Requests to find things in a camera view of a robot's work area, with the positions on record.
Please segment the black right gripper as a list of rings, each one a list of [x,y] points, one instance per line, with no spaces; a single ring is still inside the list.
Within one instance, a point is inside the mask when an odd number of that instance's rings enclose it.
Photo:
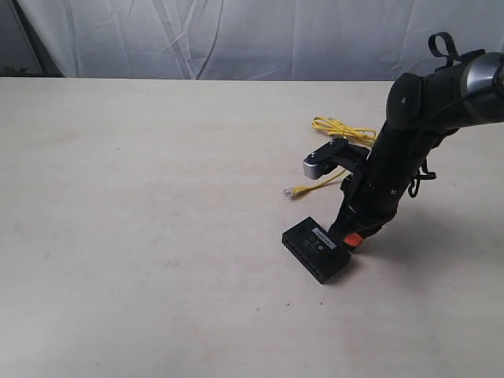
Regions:
[[[352,253],[397,213],[398,203],[425,160],[425,135],[384,129],[364,161],[361,177],[348,189],[333,224],[331,240]]]

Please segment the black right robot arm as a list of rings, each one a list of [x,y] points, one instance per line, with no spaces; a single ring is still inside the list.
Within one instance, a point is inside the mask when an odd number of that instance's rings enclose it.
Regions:
[[[386,120],[369,155],[360,154],[342,183],[343,203],[328,230],[349,250],[377,233],[397,213],[403,195],[414,198],[434,180],[427,157],[461,128],[503,120],[503,55],[483,49],[459,54],[447,32],[428,39],[446,60],[426,76],[401,75],[392,85]]]

